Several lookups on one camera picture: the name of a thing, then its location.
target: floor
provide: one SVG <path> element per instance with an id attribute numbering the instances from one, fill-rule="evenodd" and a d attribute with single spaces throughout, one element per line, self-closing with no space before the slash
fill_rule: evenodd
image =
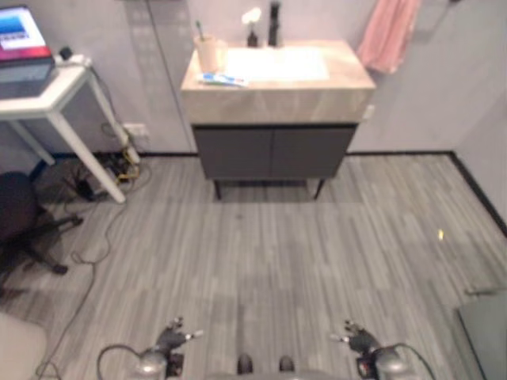
<path id="1" fill-rule="evenodd" d="M 412 344 L 440 380 L 478 378 L 455 308 L 473 300 L 466 289 L 505 285 L 507 241 L 447 157 L 347 157 L 316 202 L 293 184 L 226 186 L 218 202 L 197 158 L 143 162 L 126 209 L 68 205 L 86 220 L 51 247 L 71 266 L 64 277 L 22 265 L 5 284 L 0 310 L 42 325 L 51 350 L 90 281 L 71 253 L 103 254 L 105 229 L 123 212 L 111 256 L 55 355 L 64 379 L 96 378 L 103 346 L 147 348 L 178 315 L 188 331 L 205 331 L 184 349 L 186 379 L 232 372 L 240 352 L 259 372 L 289 354 L 298 368 L 358 378 L 354 355 L 327 338 L 347 318 L 386 344 Z M 37 181 L 57 217 L 72 165 Z M 133 378 L 124 354 L 103 367 L 105 378 Z"/>

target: laptop screen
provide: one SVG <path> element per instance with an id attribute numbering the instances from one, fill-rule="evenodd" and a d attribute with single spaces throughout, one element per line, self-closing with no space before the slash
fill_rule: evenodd
<path id="1" fill-rule="evenodd" d="M 0 9 L 0 62 L 51 57 L 30 10 L 25 6 Z"/>

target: cabinet door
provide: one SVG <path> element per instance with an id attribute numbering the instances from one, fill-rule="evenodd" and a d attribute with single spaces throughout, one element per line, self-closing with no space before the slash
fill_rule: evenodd
<path id="1" fill-rule="evenodd" d="M 312 127 L 276 129 L 272 177 L 330 178 L 336 175 L 356 128 Z"/>
<path id="2" fill-rule="evenodd" d="M 207 178 L 269 178 L 272 130 L 195 127 L 194 133 Z"/>

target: gray cabinet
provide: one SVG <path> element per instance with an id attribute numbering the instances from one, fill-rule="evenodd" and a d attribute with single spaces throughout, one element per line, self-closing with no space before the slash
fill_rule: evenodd
<path id="1" fill-rule="evenodd" d="M 225 180 L 334 177 L 357 124 L 193 125 L 207 178 Z"/>
<path id="2" fill-rule="evenodd" d="M 345 156 L 355 128 L 279 128 L 273 132 L 271 177 L 331 178 Z"/>
<path id="3" fill-rule="evenodd" d="M 195 127 L 194 135 L 207 178 L 251 180 L 269 177 L 272 130 Z"/>

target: white chair seat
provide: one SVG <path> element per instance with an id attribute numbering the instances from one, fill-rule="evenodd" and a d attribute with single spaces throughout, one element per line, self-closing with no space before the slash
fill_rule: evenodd
<path id="1" fill-rule="evenodd" d="M 47 339 L 44 330 L 0 313 L 0 373 L 9 380 L 29 380 L 44 358 Z"/>

